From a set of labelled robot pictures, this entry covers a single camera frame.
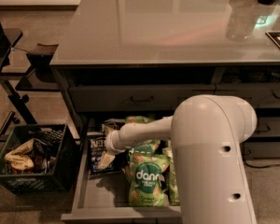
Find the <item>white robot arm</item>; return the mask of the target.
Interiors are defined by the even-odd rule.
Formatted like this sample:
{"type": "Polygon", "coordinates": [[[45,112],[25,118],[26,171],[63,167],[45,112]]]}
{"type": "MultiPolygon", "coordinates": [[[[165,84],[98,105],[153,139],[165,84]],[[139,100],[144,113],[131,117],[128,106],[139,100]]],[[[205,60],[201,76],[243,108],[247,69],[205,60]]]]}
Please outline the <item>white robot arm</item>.
{"type": "Polygon", "coordinates": [[[235,96],[196,95],[171,117],[110,132],[106,153],[169,139],[183,224],[257,224],[240,144],[257,126],[254,108],[235,96]]]}

